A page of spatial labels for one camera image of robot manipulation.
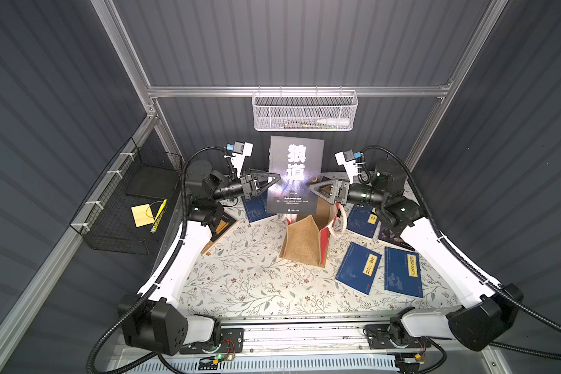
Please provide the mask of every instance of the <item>floral tablecloth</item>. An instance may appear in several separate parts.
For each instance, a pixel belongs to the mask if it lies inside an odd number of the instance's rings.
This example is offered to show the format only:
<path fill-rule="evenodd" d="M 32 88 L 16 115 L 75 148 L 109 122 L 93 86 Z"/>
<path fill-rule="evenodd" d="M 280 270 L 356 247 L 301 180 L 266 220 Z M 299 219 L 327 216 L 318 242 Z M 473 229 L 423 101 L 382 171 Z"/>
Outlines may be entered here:
<path fill-rule="evenodd" d="M 405 195 L 412 198 L 409 186 Z M 350 209 L 350 205 L 346 206 L 347 214 Z M 379 254 L 384 254 L 385 245 L 392 246 L 375 240 L 378 228 L 374 240 L 350 231 L 339 239 L 331 237 L 323 269 L 279 258 L 286 233 L 282 216 L 250 224 L 241 201 L 225 210 L 237 218 L 237 223 L 195 262 L 180 297 L 189 314 L 294 315 L 458 304 L 453 291 L 421 256 L 423 298 L 385 291 L 384 256 L 370 295 L 337 282 L 334 278 L 349 243 L 359 243 Z"/>

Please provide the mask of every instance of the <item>blue book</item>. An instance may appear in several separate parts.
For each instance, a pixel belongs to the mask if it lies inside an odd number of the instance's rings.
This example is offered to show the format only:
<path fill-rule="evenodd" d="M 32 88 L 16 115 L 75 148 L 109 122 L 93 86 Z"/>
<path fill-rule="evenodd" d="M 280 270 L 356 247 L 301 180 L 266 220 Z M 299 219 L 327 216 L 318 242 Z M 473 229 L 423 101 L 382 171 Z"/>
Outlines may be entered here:
<path fill-rule="evenodd" d="M 371 206 L 354 205 L 347 218 L 347 229 L 366 237 L 373 237 L 378 217 Z"/>
<path fill-rule="evenodd" d="M 380 259 L 380 254 L 352 242 L 343 258 L 341 267 L 338 268 L 335 279 L 356 291 L 369 295 Z"/>
<path fill-rule="evenodd" d="M 424 297 L 417 252 L 385 247 L 385 290 Z"/>
<path fill-rule="evenodd" d="M 245 208 L 245 213 L 247 214 L 247 219 L 249 220 L 249 223 L 260 221 L 263 220 L 264 218 L 268 218 L 268 217 L 272 217 L 273 215 L 276 215 L 275 213 L 266 212 L 267 198 L 268 198 L 268 191 L 264 191 L 261 195 L 256 196 L 251 200 L 245 200 L 244 197 L 241 197 L 241 199 L 243 200 L 243 207 Z"/>

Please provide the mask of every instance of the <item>black cable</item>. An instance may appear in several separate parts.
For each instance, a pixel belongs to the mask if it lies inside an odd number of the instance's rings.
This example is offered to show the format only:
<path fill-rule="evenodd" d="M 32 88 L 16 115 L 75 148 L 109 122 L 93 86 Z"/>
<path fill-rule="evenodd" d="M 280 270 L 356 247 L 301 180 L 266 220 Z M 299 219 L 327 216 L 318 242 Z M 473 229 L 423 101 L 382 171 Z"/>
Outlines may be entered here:
<path fill-rule="evenodd" d="M 491 343 L 488 343 L 488 345 L 492 345 L 493 347 L 496 347 L 496 348 L 509 349 L 510 351 L 514 351 L 514 352 L 519 352 L 519 353 L 529 354 L 529 355 L 533 355 L 533 356 L 537 356 L 537 357 L 550 358 L 551 360 L 561 361 L 561 354 L 560 353 L 536 351 L 535 349 L 517 347 L 515 345 L 509 345 L 509 344 L 500 343 L 500 342 L 491 342 Z"/>
<path fill-rule="evenodd" d="M 364 157 L 364 152 L 360 152 L 361 156 L 359 156 L 357 159 L 355 159 L 355 162 L 357 162 L 357 178 L 359 179 L 359 182 L 361 184 L 368 184 L 370 182 L 370 172 L 368 171 L 368 169 L 366 168 L 366 158 Z M 364 170 L 364 173 L 366 174 L 366 179 L 362 178 L 361 175 L 361 171 L 362 169 Z"/>
<path fill-rule="evenodd" d="M 445 361 L 447 361 L 447 352 L 444 351 L 444 349 L 440 346 L 440 344 L 437 344 L 436 342 L 434 342 L 434 340 L 430 339 L 430 338 L 426 338 L 427 341 L 430 342 L 430 344 L 434 345 L 434 347 L 436 347 L 436 349 L 438 349 L 443 355 L 440 357 L 440 360 L 435 363 L 434 365 L 427 367 L 426 369 L 423 370 L 419 370 L 418 372 L 416 372 L 416 374 L 426 374 L 429 373 L 431 371 L 433 371 L 434 369 L 438 369 L 439 366 L 441 366 L 442 364 L 444 364 Z"/>
<path fill-rule="evenodd" d="M 186 194 L 185 194 L 185 179 L 186 179 L 186 175 L 187 175 L 187 166 L 191 163 L 191 161 L 195 158 L 195 156 L 197 156 L 198 154 L 200 154 L 204 151 L 208 151 L 208 150 L 217 150 L 217 151 L 222 152 L 225 156 L 228 156 L 228 157 L 225 157 L 225 158 L 227 160 L 227 165 L 230 166 L 230 168 L 231 168 L 231 175 L 236 175 L 235 170 L 232 168 L 232 164 L 231 164 L 231 161 L 230 161 L 231 159 L 230 159 L 230 155 L 228 154 L 228 151 L 226 149 L 220 147 L 220 146 L 207 146 L 205 148 L 202 148 L 201 150 L 199 150 L 199 151 L 195 152 L 193 155 L 191 155 L 191 157 L 189 157 L 187 162 L 185 162 L 185 165 L 183 166 L 183 169 L 180 173 L 180 193 L 181 193 L 181 196 L 184 197 L 183 199 L 180 200 L 181 201 L 181 207 L 182 207 L 181 214 L 182 214 L 182 217 L 183 217 L 183 226 L 182 226 L 181 231 L 180 231 L 180 240 L 179 240 L 179 243 L 177 243 L 175 249 L 173 250 L 169 260 L 166 262 L 166 265 L 164 266 L 164 269 L 162 269 L 162 271 L 160 272 L 160 274 L 156 278 L 156 283 L 160 283 L 164 279 L 164 277 L 166 276 L 166 273 L 168 272 L 168 270 L 170 269 L 172 264 L 175 262 L 175 259 L 176 259 L 177 255 L 179 254 L 180 248 L 183 245 L 183 240 L 185 239 L 185 235 L 187 234 L 188 214 L 187 214 L 187 198 L 186 198 Z M 126 364 L 123 367 L 119 367 L 118 369 L 110 370 L 110 371 L 107 371 L 107 372 L 101 372 L 100 370 L 96 369 L 97 354 L 100 351 L 100 349 L 104 346 L 104 344 L 106 343 L 108 338 L 110 338 L 110 336 L 114 333 L 114 331 L 116 331 L 131 314 L 133 314 L 137 309 L 139 309 L 141 306 L 143 306 L 143 304 L 148 300 L 148 298 L 151 296 L 151 294 L 154 293 L 156 288 L 157 288 L 157 286 L 155 284 L 152 284 L 151 287 L 145 292 L 145 294 L 143 294 L 142 297 L 140 297 L 139 300 L 137 300 L 137 302 L 131 308 L 129 308 L 129 310 L 127 310 L 100 337 L 100 339 L 97 340 L 94 347 L 91 348 L 89 355 L 87 355 L 87 361 L 85 362 L 85 370 L 87 371 L 88 374 L 121 374 L 121 373 L 126 372 L 127 370 L 133 369 L 134 367 L 146 362 L 150 358 L 157 355 L 157 352 L 149 353 L 149 354 L 143 356 L 142 358 L 139 358 L 139 359 L 135 360 L 132 363 Z"/>
<path fill-rule="evenodd" d="M 158 359 L 160 360 L 162 365 L 164 365 L 166 367 L 166 369 L 172 371 L 173 373 L 175 373 L 175 374 L 185 374 L 184 372 L 175 369 L 171 364 L 168 363 L 168 361 L 165 360 L 164 357 L 162 357 L 161 354 L 158 355 Z"/>
<path fill-rule="evenodd" d="M 224 204 L 221 203 L 220 205 L 222 205 L 222 206 L 224 206 L 224 207 L 226 207 L 226 208 L 232 208 L 233 206 L 235 206 L 235 205 L 237 205 L 237 204 L 239 203 L 239 198 L 234 198 L 234 199 L 235 199 L 235 204 L 232 204 L 232 205 L 224 205 Z"/>
<path fill-rule="evenodd" d="M 405 163 L 399 157 L 397 157 L 393 152 L 391 152 L 391 151 L 389 151 L 386 148 L 383 148 L 381 146 L 367 146 L 363 150 L 361 150 L 361 153 L 364 153 L 365 151 L 371 150 L 371 149 L 377 149 L 377 150 L 384 151 L 384 152 L 388 153 L 391 157 L 393 157 L 399 163 L 399 165 L 401 165 L 401 167 L 405 170 L 405 173 L 407 174 L 407 177 L 409 179 L 409 184 L 411 186 L 413 194 L 418 199 L 418 202 L 420 203 L 420 206 L 426 211 L 426 215 L 428 216 L 428 221 L 430 221 L 430 225 L 432 226 L 432 228 L 434 230 L 434 233 L 436 234 L 436 237 L 443 236 L 443 233 L 439 230 L 439 227 L 438 227 L 436 221 L 434 220 L 434 215 L 432 214 L 428 204 L 426 203 L 426 200 L 422 196 L 422 193 L 420 192 L 420 189 L 419 189 L 418 185 L 416 184 L 415 180 L 413 179 L 413 176 L 411 175 L 411 171 L 409 170 L 407 165 L 405 165 Z M 518 302 L 517 300 L 512 298 L 507 292 L 505 292 L 503 289 L 501 289 L 501 287 L 498 287 L 497 285 L 493 284 L 491 281 L 487 280 L 486 277 L 480 271 L 478 271 L 478 269 L 476 269 L 476 267 L 471 265 L 465 258 L 463 258 L 463 256 L 460 255 L 453 248 L 453 246 L 451 246 L 451 244 L 449 244 L 449 242 L 447 242 L 447 240 L 444 237 L 441 237 L 440 242 L 444 245 L 445 248 L 447 248 L 447 250 L 455 258 L 457 258 L 457 260 L 461 264 L 463 264 L 470 272 L 472 272 L 476 276 L 476 278 L 478 278 L 483 283 L 486 282 L 486 285 L 490 289 L 492 289 L 495 293 L 498 293 L 499 295 L 501 295 L 501 297 L 503 299 L 506 299 L 509 303 L 515 305 L 521 311 L 528 314 L 530 317 L 539 320 L 540 322 L 544 323 L 545 325 L 547 325 L 547 326 L 551 327 L 552 329 L 561 333 L 561 325 L 560 324 L 552 321 L 551 319 L 548 319 L 547 317 L 541 315 L 540 313 L 538 313 L 538 312 L 530 309 L 529 307 L 525 306 L 524 304 Z M 493 343 L 501 345 L 501 348 L 504 348 L 504 349 L 510 349 L 512 351 L 525 353 L 525 354 L 530 354 L 530 355 L 535 355 L 535 356 L 538 356 L 538 357 L 551 358 L 553 360 L 561 360 L 561 354 L 558 354 L 558 353 L 536 351 L 534 349 L 517 347 L 517 346 L 514 346 L 514 345 L 498 343 L 498 342 L 493 342 Z"/>

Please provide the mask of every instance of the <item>yellow book label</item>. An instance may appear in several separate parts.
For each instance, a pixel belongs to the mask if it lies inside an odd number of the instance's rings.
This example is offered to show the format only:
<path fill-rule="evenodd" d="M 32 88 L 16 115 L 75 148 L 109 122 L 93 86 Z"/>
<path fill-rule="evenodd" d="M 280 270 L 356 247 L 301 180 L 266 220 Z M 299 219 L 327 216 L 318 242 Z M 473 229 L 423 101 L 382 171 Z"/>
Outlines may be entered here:
<path fill-rule="evenodd" d="M 407 268 L 409 269 L 409 276 L 418 277 L 418 266 L 416 265 L 416 256 L 412 254 L 407 255 Z"/>
<path fill-rule="evenodd" d="M 364 268 L 364 274 L 372 276 L 372 272 L 374 271 L 374 264 L 376 264 L 377 259 L 378 256 L 374 256 L 373 254 L 370 254 L 368 256 L 368 261 L 366 262 L 366 266 Z"/>

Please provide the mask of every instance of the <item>metal shelf basket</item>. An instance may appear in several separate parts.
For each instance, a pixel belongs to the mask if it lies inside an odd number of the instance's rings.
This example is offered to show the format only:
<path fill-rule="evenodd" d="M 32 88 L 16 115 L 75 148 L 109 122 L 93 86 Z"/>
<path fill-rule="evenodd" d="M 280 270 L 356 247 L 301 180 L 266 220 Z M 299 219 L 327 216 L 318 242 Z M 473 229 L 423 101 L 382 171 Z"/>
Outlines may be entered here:
<path fill-rule="evenodd" d="M 355 91 L 278 88 L 252 95 L 257 131 L 350 131 L 358 105 Z"/>
<path fill-rule="evenodd" d="M 152 204 L 154 199 L 129 196 L 126 190 L 133 177 L 144 166 L 180 173 L 180 156 L 143 147 L 135 148 L 125 155 L 126 158 L 118 170 L 107 172 L 112 176 L 104 192 L 96 201 L 85 203 L 91 204 L 92 208 L 84 222 L 71 222 L 70 226 L 93 250 L 148 255 L 160 248 L 174 208 L 165 210 L 159 229 L 155 233 L 150 232 L 151 225 L 137 228 L 131 207 Z M 177 183 L 168 199 L 171 200 L 179 193 L 180 184 Z"/>

